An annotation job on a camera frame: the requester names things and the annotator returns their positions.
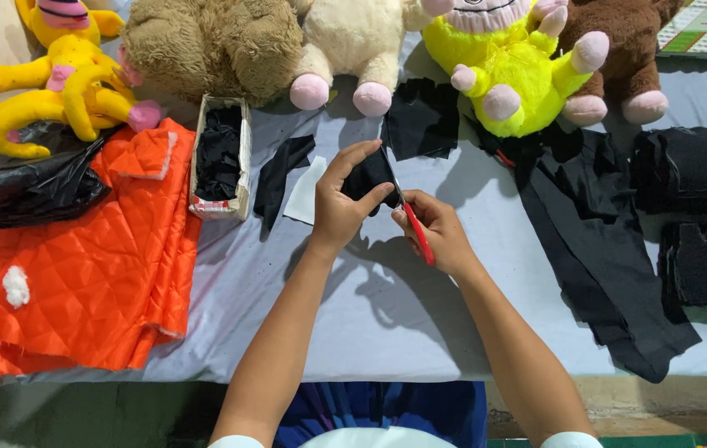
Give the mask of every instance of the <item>scissor blade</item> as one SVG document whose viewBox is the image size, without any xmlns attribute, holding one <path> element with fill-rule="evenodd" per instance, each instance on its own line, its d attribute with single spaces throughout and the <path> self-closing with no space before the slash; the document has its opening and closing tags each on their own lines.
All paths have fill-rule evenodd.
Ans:
<svg viewBox="0 0 707 448">
<path fill-rule="evenodd" d="M 384 145 L 381 145 L 381 155 L 384 156 L 384 160 L 387 161 L 387 168 L 389 169 L 389 175 L 393 178 L 393 185 L 395 185 L 395 191 L 398 193 L 398 196 L 400 197 L 400 203 L 404 204 L 406 203 L 406 198 L 403 196 L 403 190 L 400 189 L 400 185 L 398 185 L 398 178 L 395 177 L 395 170 L 393 169 L 393 165 L 391 162 L 389 162 L 389 155 L 387 154 L 387 148 L 384 147 Z"/>
</svg>

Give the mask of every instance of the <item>orange quilted fabric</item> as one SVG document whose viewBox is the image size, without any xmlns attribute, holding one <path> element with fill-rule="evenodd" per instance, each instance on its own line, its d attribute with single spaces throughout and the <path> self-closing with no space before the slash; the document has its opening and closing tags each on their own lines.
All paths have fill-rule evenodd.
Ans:
<svg viewBox="0 0 707 448">
<path fill-rule="evenodd" d="M 185 334 L 201 226 L 187 213 L 194 139 L 170 119 L 126 127 L 91 164 L 113 189 L 99 206 L 0 229 L 0 375 L 141 368 Z"/>
</svg>

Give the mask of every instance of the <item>scissors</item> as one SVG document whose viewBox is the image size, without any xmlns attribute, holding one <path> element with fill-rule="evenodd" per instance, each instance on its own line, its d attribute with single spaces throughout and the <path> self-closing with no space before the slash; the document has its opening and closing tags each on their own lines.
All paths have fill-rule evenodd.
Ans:
<svg viewBox="0 0 707 448">
<path fill-rule="evenodd" d="M 401 190 L 400 185 L 398 185 L 398 179 L 395 177 L 395 170 L 393 169 L 392 163 L 389 162 L 387 150 L 386 148 L 384 148 L 383 144 L 381 145 L 381 153 L 384 155 L 384 159 L 387 161 L 387 168 L 389 168 L 389 174 L 393 177 L 393 181 L 395 183 L 395 191 L 400 197 L 400 206 L 406 212 L 406 217 L 408 218 L 408 221 L 412 224 L 412 229 L 414 229 L 414 233 L 417 234 L 417 245 L 419 246 L 419 252 L 423 255 L 423 258 L 425 259 L 425 264 L 433 266 L 434 263 L 436 263 L 436 259 L 434 259 L 434 253 L 431 251 L 431 247 L 428 245 L 428 240 L 425 239 L 423 227 L 419 224 L 419 221 L 417 220 L 417 216 L 414 214 L 412 206 L 408 204 L 406 198 L 403 196 L 403 190 Z"/>
</svg>

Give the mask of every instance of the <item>stuffed toy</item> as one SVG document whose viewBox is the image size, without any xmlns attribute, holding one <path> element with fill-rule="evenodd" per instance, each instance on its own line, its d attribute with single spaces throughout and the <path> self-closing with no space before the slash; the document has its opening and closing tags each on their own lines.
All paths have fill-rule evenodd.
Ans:
<svg viewBox="0 0 707 448">
<path fill-rule="evenodd" d="M 605 61 L 608 39 L 599 31 L 551 61 L 566 24 L 566 0 L 554 8 L 542 8 L 550 0 L 542 1 L 456 0 L 453 11 L 423 30 L 428 53 L 495 136 L 547 127 Z"/>
<path fill-rule="evenodd" d="M 303 35 L 288 0 L 137 0 L 121 30 L 119 62 L 131 85 L 200 103 L 287 93 Z"/>
<path fill-rule="evenodd" d="M 546 9 L 561 4 L 553 0 Z M 579 126 L 597 124 L 607 114 L 603 98 L 621 105 L 633 124 L 663 117 L 669 101 L 660 91 L 657 35 L 681 6 L 683 0 L 573 0 L 559 47 L 571 49 L 593 29 L 606 33 L 611 47 L 603 67 L 567 100 L 564 117 Z"/>
<path fill-rule="evenodd" d="M 28 64 L 0 66 L 0 93 L 42 88 L 0 102 L 0 154 L 21 158 L 49 156 L 49 149 L 19 143 L 18 129 L 40 119 L 69 124 L 87 142 L 99 130 L 129 123 L 135 131 L 154 128 L 161 110 L 138 102 L 99 47 L 101 36 L 117 35 L 123 21 L 113 12 L 89 11 L 78 0 L 16 0 L 24 24 L 47 48 Z M 102 86 L 102 81 L 112 88 Z"/>
<path fill-rule="evenodd" d="M 329 100 L 334 75 L 359 77 L 353 104 L 368 117 L 384 115 L 398 82 L 407 31 L 420 31 L 456 0 L 290 0 L 304 17 L 304 46 L 290 100 L 314 110 Z"/>
</svg>

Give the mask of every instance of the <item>yellow plush toy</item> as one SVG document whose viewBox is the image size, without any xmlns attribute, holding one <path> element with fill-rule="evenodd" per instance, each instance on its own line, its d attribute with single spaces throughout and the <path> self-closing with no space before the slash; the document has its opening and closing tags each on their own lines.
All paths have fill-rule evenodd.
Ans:
<svg viewBox="0 0 707 448">
<path fill-rule="evenodd" d="M 102 54 L 102 36 L 118 35 L 123 20 L 114 12 L 89 11 L 79 0 L 16 0 L 24 24 L 47 55 L 28 64 L 0 66 L 0 93 L 21 93 L 0 103 L 0 154 L 22 158 L 49 156 L 37 144 L 20 144 L 18 129 L 39 119 L 69 124 L 84 141 L 99 129 L 129 123 L 136 131 L 156 127 L 161 109 L 138 102 L 116 75 L 120 66 Z M 112 88 L 103 87 L 101 82 Z"/>
<path fill-rule="evenodd" d="M 472 99 L 475 114 L 498 137 L 521 137 L 553 122 L 608 51 L 604 33 L 584 35 L 551 61 L 568 0 L 456 0 L 453 11 L 423 29 L 428 53 Z"/>
</svg>

